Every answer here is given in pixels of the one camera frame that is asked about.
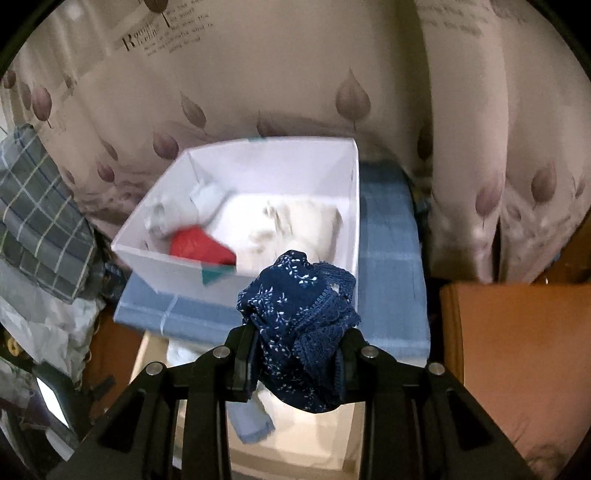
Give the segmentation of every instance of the leaf pattern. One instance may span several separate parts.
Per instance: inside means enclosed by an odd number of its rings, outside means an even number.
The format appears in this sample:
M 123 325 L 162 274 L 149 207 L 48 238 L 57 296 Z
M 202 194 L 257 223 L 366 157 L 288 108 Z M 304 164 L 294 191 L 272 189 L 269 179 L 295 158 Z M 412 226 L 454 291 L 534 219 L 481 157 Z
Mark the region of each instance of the leaf pattern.
M 431 119 L 425 121 L 418 134 L 417 154 L 423 161 L 433 154 L 433 121 Z
M 72 77 L 70 77 L 67 73 L 64 73 L 64 83 L 66 84 L 66 88 L 72 92 L 72 90 L 74 89 L 74 80 L 72 80 Z
M 521 221 L 521 212 L 519 211 L 519 209 L 513 205 L 512 203 L 509 203 L 507 205 L 507 213 L 509 214 L 509 216 L 511 218 L 513 218 L 513 220 L 517 220 L 518 222 Z
M 504 187 L 504 175 L 498 172 L 493 179 L 487 182 L 476 195 L 476 213 L 484 221 L 496 210 L 501 202 Z
M 96 171 L 102 181 L 113 183 L 115 181 L 115 172 L 108 165 L 103 165 L 101 162 L 96 163 Z
M 168 0 L 144 0 L 146 7 L 155 14 L 162 14 L 168 7 Z
M 18 89 L 21 92 L 22 104 L 26 110 L 31 109 L 31 89 L 25 82 L 19 82 Z
M 107 151 L 107 153 L 109 154 L 109 156 L 115 160 L 115 161 L 119 161 L 119 155 L 117 155 L 117 150 L 115 150 L 115 148 L 113 147 L 113 145 L 111 145 L 109 142 L 103 140 L 101 137 L 99 137 L 100 143 L 103 144 L 103 147 L 105 148 L 105 150 Z
M 537 204 L 547 203 L 556 192 L 556 165 L 554 160 L 539 169 L 531 180 L 531 195 Z
M 195 125 L 197 128 L 205 128 L 207 118 L 205 113 L 201 110 L 201 107 L 193 102 L 189 97 L 181 92 L 181 107 L 183 107 L 183 113 L 187 117 L 187 120 Z
M 51 95 L 45 87 L 36 87 L 33 90 L 33 113 L 42 122 L 47 122 L 51 115 Z
M 287 132 L 281 127 L 271 122 L 269 119 L 261 117 L 256 121 L 256 131 L 262 137 L 287 137 Z
M 585 191 L 585 186 L 585 179 L 584 177 L 581 177 L 581 179 L 579 180 L 579 186 L 577 186 L 577 191 L 574 193 L 575 199 L 578 199 L 583 194 L 583 192 Z
M 160 158 L 175 160 L 178 156 L 178 143 L 172 135 L 154 132 L 152 145 Z
M 369 95 L 355 78 L 353 70 L 349 69 L 349 76 L 340 84 L 335 98 L 336 110 L 339 115 L 355 122 L 364 119 L 371 110 Z
M 70 170 L 65 170 L 64 173 L 65 173 L 66 178 L 68 179 L 68 181 L 72 185 L 76 185 L 76 179 L 74 178 L 74 175 L 72 175 L 72 172 Z
M 17 74 L 14 70 L 8 70 L 2 78 L 2 85 L 4 88 L 10 90 L 17 82 Z

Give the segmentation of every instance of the blue checkered cloth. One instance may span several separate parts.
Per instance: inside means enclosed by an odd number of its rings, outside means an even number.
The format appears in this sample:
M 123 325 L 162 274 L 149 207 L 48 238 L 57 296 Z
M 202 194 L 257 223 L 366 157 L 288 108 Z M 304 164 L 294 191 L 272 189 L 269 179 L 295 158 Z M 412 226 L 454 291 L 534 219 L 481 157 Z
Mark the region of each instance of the blue checkered cloth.
M 413 201 L 392 163 L 361 164 L 358 305 L 366 340 L 398 359 L 429 355 L 427 293 Z M 220 345 L 242 324 L 233 307 L 155 292 L 133 274 L 115 320 L 164 336 Z

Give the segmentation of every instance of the wooden furniture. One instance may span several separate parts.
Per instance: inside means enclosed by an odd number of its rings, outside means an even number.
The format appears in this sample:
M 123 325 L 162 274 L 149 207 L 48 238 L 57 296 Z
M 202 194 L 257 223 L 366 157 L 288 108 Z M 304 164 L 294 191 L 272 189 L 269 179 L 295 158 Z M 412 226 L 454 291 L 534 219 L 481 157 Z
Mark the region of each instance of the wooden furniture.
M 591 285 L 441 290 L 444 358 L 542 478 L 591 426 Z

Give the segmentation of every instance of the white plastic bag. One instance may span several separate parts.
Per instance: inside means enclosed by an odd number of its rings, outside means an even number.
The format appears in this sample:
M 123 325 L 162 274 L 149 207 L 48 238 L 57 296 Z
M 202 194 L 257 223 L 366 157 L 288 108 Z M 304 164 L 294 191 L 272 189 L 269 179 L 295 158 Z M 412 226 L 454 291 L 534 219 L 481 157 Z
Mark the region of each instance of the white plastic bag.
M 0 322 L 35 362 L 46 361 L 77 382 L 102 305 L 76 299 L 72 305 L 34 285 L 0 261 Z

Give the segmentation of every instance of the gray plaid fabric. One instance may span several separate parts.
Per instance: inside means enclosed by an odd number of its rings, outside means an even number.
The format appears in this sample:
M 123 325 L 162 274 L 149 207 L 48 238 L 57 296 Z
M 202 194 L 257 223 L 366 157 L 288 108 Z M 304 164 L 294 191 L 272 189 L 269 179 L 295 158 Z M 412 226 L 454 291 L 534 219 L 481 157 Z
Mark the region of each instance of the gray plaid fabric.
M 81 296 L 97 261 L 92 227 L 31 125 L 0 143 L 0 258 L 60 300 Z

